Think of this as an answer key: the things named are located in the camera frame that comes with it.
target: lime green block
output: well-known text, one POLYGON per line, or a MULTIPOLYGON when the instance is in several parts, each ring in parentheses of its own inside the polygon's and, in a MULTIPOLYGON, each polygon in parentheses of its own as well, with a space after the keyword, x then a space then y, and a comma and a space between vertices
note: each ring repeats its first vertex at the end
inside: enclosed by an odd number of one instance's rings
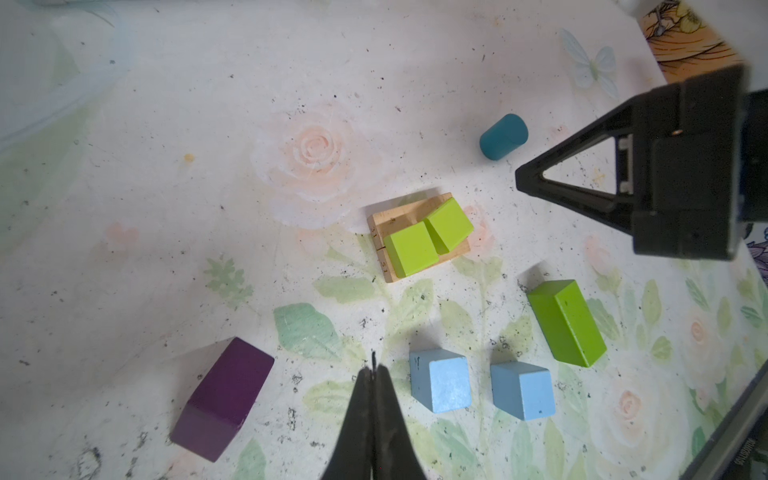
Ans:
POLYGON ((458 247, 475 229, 453 197, 429 214, 424 219, 424 223, 435 244, 435 250, 440 255, 445 255, 458 247))
POLYGON ((528 294, 533 313, 559 362, 592 366, 605 353, 605 342, 576 280, 544 282, 528 294))
POLYGON ((384 247, 400 278, 429 268, 440 260, 424 222, 385 237, 384 247))

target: dark purple rectangular block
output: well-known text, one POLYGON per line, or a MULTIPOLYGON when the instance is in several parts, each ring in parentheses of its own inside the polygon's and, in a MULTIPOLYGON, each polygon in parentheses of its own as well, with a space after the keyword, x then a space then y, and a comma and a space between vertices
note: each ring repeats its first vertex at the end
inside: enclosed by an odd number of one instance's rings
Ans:
POLYGON ((190 397, 170 440, 215 462, 250 412, 275 359, 235 337, 190 397))

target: wooden board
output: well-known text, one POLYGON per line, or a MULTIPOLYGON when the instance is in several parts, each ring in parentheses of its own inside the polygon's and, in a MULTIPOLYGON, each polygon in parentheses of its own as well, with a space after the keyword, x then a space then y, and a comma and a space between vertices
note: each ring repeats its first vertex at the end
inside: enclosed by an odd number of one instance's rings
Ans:
MULTIPOLYGON (((427 215, 435 211, 435 208, 442 205, 451 197, 453 197, 451 194, 442 194, 437 197, 419 200, 412 204, 379 212, 368 217, 368 226, 371 228, 373 245, 376 247, 376 255, 379 257, 379 265, 382 267, 384 280, 387 283, 396 282, 400 280, 400 277, 397 276, 394 267, 392 267, 392 261, 389 259, 386 247, 384 247, 384 238, 395 232, 399 232, 404 228, 410 227, 411 225, 416 225, 418 222, 424 220, 427 215)), ((464 240, 452 251, 445 255, 441 255, 440 260, 438 260, 435 265, 447 262, 448 260, 453 260, 454 258, 466 255, 467 253, 469 253, 469 241, 464 240)))

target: teal cylinder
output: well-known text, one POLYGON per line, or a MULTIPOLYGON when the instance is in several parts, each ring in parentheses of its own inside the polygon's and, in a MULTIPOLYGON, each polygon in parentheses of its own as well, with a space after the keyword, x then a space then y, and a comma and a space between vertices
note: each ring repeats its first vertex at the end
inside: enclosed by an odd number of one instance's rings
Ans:
POLYGON ((480 136, 480 150, 491 160, 501 160, 528 141, 528 127, 522 118, 506 114, 480 136))

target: table surface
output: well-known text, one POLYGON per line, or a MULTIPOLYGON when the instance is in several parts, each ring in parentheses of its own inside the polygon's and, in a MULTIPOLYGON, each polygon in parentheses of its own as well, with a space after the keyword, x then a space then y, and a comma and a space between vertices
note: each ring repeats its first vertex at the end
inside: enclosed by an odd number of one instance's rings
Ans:
MULTIPOLYGON (((676 478, 765 362, 745 247, 637 257, 515 189, 516 167, 663 83, 610 2, 2 8, 3 478, 317 478, 372 350, 430 478, 676 478), (563 28, 601 65, 578 83, 563 28), (528 143, 488 161, 479 136, 509 112, 528 143), (471 253, 384 283, 366 215, 447 192, 471 253), (593 368, 554 361, 532 316, 524 291, 555 279, 605 338, 593 368), (212 464, 168 435, 232 336, 276 362, 212 464), (470 408, 410 396, 408 352, 430 346, 467 356, 470 408), (556 415, 493 406, 489 364, 509 359, 551 370, 556 415)), ((612 160, 551 175, 610 190, 612 160)))

